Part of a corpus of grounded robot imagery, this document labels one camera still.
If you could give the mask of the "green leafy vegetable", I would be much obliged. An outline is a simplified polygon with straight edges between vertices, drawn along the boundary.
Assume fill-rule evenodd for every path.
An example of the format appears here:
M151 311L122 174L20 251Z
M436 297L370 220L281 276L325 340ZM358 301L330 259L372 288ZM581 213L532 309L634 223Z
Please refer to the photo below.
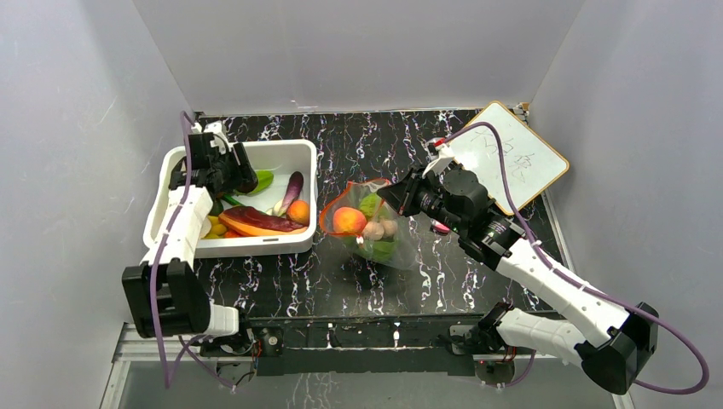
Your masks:
M389 262L396 254L398 242L393 239L370 240L364 239L356 244L353 252L371 262Z

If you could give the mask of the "garlic bulb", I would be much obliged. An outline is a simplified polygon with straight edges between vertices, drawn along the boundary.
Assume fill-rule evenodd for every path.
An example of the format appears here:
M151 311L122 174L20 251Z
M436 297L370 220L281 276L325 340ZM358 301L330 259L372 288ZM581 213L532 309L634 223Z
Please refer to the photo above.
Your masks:
M361 236L369 241L380 241L383 235L384 231L379 222L368 222L361 233Z

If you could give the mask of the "green cabbage head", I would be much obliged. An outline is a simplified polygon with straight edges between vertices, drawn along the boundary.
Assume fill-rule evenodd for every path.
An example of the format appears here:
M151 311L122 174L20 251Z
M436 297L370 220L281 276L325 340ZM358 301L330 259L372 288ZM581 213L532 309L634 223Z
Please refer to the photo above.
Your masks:
M370 193L365 196L357 209L366 217L368 221L377 221L390 218L390 212L386 202L376 193Z

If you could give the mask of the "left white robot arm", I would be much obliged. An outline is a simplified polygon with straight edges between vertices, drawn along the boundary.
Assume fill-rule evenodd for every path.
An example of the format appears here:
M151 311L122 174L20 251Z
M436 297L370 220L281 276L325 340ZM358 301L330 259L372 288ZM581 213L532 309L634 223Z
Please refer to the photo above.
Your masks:
M124 294L142 338L180 335L222 337L233 354L245 354L255 341L236 308L209 300L194 272L195 252L207 234L207 219L219 193L257 186L241 144L228 140L222 125L195 125L181 149L162 166L159 191L147 226L155 233L147 253L122 275Z

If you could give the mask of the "peach fruit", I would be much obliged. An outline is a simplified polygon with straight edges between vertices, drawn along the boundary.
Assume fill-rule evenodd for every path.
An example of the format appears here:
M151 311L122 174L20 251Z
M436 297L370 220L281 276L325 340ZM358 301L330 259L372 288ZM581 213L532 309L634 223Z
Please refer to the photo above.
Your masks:
M358 209L348 206L337 208L333 213L333 233L337 235L355 235L362 233L367 218Z

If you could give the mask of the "clear zip top bag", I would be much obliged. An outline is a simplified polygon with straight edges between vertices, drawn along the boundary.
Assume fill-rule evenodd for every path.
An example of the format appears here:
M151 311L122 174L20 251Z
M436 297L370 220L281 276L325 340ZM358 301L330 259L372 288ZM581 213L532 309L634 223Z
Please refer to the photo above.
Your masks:
M389 185L384 178L348 182L321 211L319 226L359 257L390 268L410 269L419 255L408 220L379 196L379 190Z

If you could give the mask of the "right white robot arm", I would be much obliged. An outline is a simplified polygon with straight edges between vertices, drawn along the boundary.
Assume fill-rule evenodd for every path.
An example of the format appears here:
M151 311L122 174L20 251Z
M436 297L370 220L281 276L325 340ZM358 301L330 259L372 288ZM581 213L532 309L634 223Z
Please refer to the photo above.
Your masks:
M547 259L515 222L495 211L487 189L469 170L451 170L438 180L413 168L378 196L400 216L423 213L456 233L473 260L533 291L561 314L551 320L497 303L463 335L452 334L452 349L462 354L500 353L508 347L531 349L580 367L599 387L624 395L656 348L656 310L640 303L637 311L571 284L575 275Z

